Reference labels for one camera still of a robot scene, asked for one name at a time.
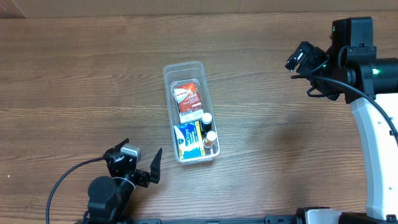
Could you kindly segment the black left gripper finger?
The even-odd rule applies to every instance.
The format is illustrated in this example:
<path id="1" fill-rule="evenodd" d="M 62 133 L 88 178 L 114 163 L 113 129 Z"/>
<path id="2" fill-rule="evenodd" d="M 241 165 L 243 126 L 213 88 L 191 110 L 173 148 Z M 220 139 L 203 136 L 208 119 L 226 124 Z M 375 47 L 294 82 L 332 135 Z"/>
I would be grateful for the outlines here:
<path id="1" fill-rule="evenodd" d="M 126 138 L 125 140 L 123 140 L 121 143 L 113 146 L 112 148 L 108 149 L 104 154 L 103 154 L 103 159 L 109 159 L 109 157 L 111 156 L 111 154 L 113 154 L 114 152 L 120 152 L 121 148 L 127 144 L 129 142 L 129 138 Z"/>
<path id="2" fill-rule="evenodd" d="M 160 181 L 160 162 L 162 158 L 162 148 L 160 148 L 150 164 L 150 182 L 158 184 Z"/>

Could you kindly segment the blue yellow VapoDrops box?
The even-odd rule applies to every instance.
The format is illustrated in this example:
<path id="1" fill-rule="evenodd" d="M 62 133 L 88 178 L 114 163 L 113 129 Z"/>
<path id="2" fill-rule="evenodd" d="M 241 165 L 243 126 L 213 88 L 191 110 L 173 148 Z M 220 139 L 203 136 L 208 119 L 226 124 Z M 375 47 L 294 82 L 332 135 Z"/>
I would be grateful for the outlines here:
<path id="1" fill-rule="evenodd" d="M 206 155 L 199 121 L 174 126 L 174 133 L 179 159 L 193 159 Z"/>

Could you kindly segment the white medicine box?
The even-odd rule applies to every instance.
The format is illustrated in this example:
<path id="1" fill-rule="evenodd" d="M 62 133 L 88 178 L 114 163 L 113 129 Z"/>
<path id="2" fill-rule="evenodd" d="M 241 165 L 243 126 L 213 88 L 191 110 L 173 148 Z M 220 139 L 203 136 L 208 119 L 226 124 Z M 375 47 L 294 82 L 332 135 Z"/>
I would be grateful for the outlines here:
<path id="1" fill-rule="evenodd" d="M 192 121 L 199 120 L 199 119 L 201 119 L 203 114 L 204 114 L 203 110 L 197 110 L 197 111 L 190 112 L 187 114 L 180 113 L 179 114 L 180 123 L 183 124 L 183 123 L 189 123 Z"/>

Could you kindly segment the orange tube white caps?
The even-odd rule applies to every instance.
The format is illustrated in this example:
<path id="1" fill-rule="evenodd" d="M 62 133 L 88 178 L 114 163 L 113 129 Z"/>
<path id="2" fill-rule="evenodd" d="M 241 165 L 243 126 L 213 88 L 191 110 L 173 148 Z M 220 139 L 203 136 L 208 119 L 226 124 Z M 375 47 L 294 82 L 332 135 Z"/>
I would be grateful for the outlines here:
<path id="1" fill-rule="evenodd" d="M 217 134 L 214 131 L 207 132 L 205 139 L 203 141 L 203 145 L 205 148 L 211 148 L 214 142 L 217 140 Z"/>

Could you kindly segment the red medicine box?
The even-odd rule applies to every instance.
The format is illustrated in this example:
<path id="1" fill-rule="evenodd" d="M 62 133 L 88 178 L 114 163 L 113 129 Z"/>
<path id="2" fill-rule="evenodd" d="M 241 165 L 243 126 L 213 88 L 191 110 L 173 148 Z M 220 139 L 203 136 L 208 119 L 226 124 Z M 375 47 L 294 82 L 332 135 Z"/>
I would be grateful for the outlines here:
<path id="1" fill-rule="evenodd" d="M 174 97 L 180 114 L 186 115 L 202 109 L 201 99 L 194 82 L 174 88 Z"/>

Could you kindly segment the dark bottle white cap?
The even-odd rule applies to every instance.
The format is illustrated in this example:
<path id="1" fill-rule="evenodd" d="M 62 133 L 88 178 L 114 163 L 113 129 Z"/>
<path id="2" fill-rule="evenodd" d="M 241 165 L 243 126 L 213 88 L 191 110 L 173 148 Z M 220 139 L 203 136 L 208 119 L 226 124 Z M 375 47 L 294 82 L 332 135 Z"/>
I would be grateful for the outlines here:
<path id="1" fill-rule="evenodd" d="M 212 121 L 213 117 L 211 113 L 203 113 L 200 119 L 200 130 L 201 135 L 206 136 L 207 132 L 211 131 L 212 129 Z"/>

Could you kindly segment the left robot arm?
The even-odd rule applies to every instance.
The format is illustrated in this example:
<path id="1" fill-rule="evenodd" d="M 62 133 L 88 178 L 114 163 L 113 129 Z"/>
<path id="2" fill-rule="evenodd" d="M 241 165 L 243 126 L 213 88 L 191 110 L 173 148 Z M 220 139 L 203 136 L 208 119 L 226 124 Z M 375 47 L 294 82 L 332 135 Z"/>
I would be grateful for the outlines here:
<path id="1" fill-rule="evenodd" d="M 150 164 L 150 171 L 137 168 L 141 150 L 125 139 L 108 149 L 102 156 L 109 171 L 108 176 L 93 180 L 88 187 L 88 210 L 83 223 L 134 223 L 125 216 L 133 191 L 138 186 L 148 188 L 160 180 L 162 149 Z"/>

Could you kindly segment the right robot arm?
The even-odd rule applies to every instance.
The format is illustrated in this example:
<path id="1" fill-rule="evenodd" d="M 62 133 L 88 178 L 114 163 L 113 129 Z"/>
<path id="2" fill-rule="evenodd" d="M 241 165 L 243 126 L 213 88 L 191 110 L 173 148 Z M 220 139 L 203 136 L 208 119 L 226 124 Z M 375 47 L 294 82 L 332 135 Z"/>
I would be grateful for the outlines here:
<path id="1" fill-rule="evenodd" d="M 317 98 L 340 95 L 351 108 L 363 149 L 366 211 L 299 208 L 284 223 L 397 223 L 397 59 L 378 58 L 371 17 L 333 21 L 324 51 L 303 41 L 287 59 L 294 79 L 306 79 Z"/>

